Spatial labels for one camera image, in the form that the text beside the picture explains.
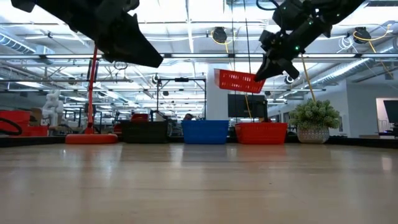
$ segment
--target blue plastic bin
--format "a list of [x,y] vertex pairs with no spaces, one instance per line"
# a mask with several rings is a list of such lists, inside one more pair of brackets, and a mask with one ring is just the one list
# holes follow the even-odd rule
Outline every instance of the blue plastic bin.
[[229,121],[182,121],[187,144],[225,144]]

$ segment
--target ceiling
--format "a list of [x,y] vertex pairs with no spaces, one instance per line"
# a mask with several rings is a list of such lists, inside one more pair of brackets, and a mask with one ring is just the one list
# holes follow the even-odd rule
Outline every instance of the ceiling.
[[[258,41],[263,29],[276,32],[279,27],[272,20],[272,11],[262,11],[258,9],[252,0],[248,0],[246,11],[239,5],[242,0],[235,1],[236,6],[233,8],[233,13],[230,7],[231,0],[145,0],[141,1],[141,5],[130,14],[137,13],[139,19],[139,27],[141,32],[150,40],[152,45],[162,54],[164,53],[186,53],[186,54],[261,54],[263,53]],[[371,32],[372,37],[380,37],[386,33],[387,25],[391,24],[386,38],[378,40],[375,45],[387,41],[396,33],[396,7],[380,7],[374,4],[374,7],[360,7],[351,16],[346,18],[340,24],[334,26],[332,30],[332,38],[319,37],[307,49],[307,53],[313,54],[335,54],[337,52],[350,53],[353,48],[342,49],[341,41],[347,32],[351,33],[357,26],[365,26]],[[245,20],[248,21],[248,26],[245,26]],[[224,27],[225,31],[231,39],[232,30],[236,33],[236,40],[227,46],[215,43],[211,37],[207,37],[215,27]],[[92,54],[94,43],[92,40],[85,37],[83,34],[74,34],[67,25],[62,21],[47,13],[40,7],[36,6],[32,13],[26,13],[15,9],[11,5],[10,0],[0,0],[0,33],[7,34],[15,38],[26,46],[36,48],[36,46],[46,46],[53,50],[55,54]],[[369,45],[353,44],[359,52],[368,52]],[[20,54],[19,52],[10,49],[9,47],[0,45],[0,54]],[[45,77],[47,69],[47,78],[54,80],[68,79],[75,77],[82,79],[86,77],[88,71],[87,60],[73,60],[62,59],[53,60],[51,65],[33,60],[8,60],[15,66],[23,67],[35,75],[17,74],[18,79],[38,80]],[[98,79],[127,79],[129,82],[103,82],[97,83],[97,88],[107,89],[132,89],[142,90],[154,88],[151,82],[153,75],[158,74],[160,78],[175,78],[175,77],[190,77],[190,78],[206,78],[208,73],[209,63],[228,63],[229,66],[235,68],[240,72],[256,72],[261,65],[261,59],[257,58],[249,63],[247,60],[238,60],[233,65],[233,60],[194,60],[194,59],[165,59],[159,68],[149,68],[143,66],[128,65],[125,70],[116,70],[115,67],[108,63],[107,66],[100,66],[98,71]],[[316,77],[316,71],[326,69],[336,62],[332,60],[319,60],[306,63],[309,69],[310,76]],[[294,64],[295,67],[303,72],[303,65],[300,62]],[[350,80],[357,80],[361,77],[369,76],[369,72],[363,72],[356,77],[351,77]],[[395,80],[382,80],[377,77],[370,78],[364,83],[371,83],[373,80],[381,80],[381,82],[393,83]],[[303,78],[297,80],[294,84],[302,83]],[[63,89],[80,89],[86,88],[86,83],[77,83],[76,85],[69,85],[68,83],[42,83],[43,88],[63,88]],[[14,84],[15,88],[32,88],[31,86]],[[284,77],[274,77],[266,81],[264,88],[290,88],[290,85],[284,83]],[[180,89],[192,88],[197,91],[177,91],[170,92],[169,96],[163,96],[167,99],[176,98],[202,98],[204,93],[195,82],[189,83],[172,83],[166,88]],[[154,102],[148,95],[138,91],[120,91],[117,92],[115,101],[112,98],[110,102],[122,103],[140,103],[140,102]],[[65,96],[76,96],[76,93],[65,93]],[[96,100],[105,101],[108,96],[99,97]],[[192,106],[193,110],[186,111],[201,111],[203,104],[201,101],[193,101],[189,105],[181,105],[181,108]]]

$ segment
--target metal frame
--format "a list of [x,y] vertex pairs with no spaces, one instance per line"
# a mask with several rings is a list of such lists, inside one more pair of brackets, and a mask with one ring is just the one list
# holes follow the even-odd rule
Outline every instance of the metal frame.
[[[159,88],[159,83],[162,81],[166,81],[166,83],[164,83],[164,85],[162,85],[162,88]],[[204,119],[206,119],[206,107],[207,107],[207,83],[206,83],[206,78],[159,78],[157,80],[157,84],[156,84],[156,111],[159,111],[159,91],[162,90],[167,84],[169,84],[170,81],[173,82],[189,82],[189,81],[194,81],[199,87],[199,90],[202,90],[205,92],[205,115],[204,115]],[[198,84],[197,81],[204,81],[205,82],[205,87],[203,88],[202,86],[200,86]]]

